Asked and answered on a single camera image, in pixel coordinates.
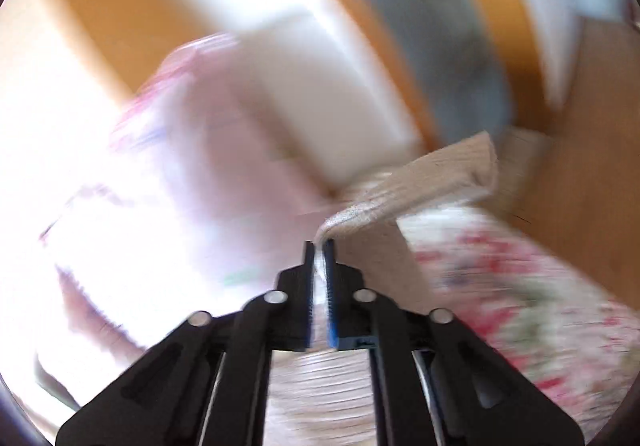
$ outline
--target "beige cloth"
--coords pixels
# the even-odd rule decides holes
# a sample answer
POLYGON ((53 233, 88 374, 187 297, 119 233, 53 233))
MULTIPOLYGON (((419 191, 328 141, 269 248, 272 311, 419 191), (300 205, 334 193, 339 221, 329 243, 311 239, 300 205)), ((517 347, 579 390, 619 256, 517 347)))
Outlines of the beige cloth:
MULTIPOLYGON (((434 307, 430 290, 396 219, 478 199, 496 178, 494 147, 486 133, 478 134, 388 174, 327 219, 316 245, 335 239, 338 261, 360 269, 368 287, 425 314, 434 307)), ((321 262, 318 274, 324 281, 321 262)), ((326 348, 323 305, 315 308, 314 329, 310 352, 274 355, 265 445, 375 444, 366 351, 326 348)))

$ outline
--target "floral bedsheet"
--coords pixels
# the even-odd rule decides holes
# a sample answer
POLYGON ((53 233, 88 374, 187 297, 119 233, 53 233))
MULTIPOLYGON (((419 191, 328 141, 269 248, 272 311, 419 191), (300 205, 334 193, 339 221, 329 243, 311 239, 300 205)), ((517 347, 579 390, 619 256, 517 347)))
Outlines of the floral bedsheet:
POLYGON ((423 213, 399 226, 438 304, 593 438, 640 370, 636 312, 478 209, 423 213))

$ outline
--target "silver screw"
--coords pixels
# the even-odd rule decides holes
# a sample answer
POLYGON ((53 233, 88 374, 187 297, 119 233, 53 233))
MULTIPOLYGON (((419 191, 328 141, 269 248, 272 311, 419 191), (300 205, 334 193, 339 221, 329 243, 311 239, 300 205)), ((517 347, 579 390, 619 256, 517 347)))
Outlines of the silver screw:
POLYGON ((289 296, 284 291, 269 291, 264 295, 264 301, 267 303, 284 303, 287 298, 289 296))
POLYGON ((213 320, 213 318, 208 312, 197 311, 194 312, 187 321, 194 327, 204 327, 205 325, 208 325, 211 320, 213 320))
POLYGON ((449 309, 434 309, 429 316, 434 322, 442 325, 453 321, 453 313, 449 309))
POLYGON ((353 293, 353 299, 355 301, 362 301, 365 303, 374 301, 377 297, 378 295, 376 295, 376 293, 370 289, 359 289, 355 293, 353 293))

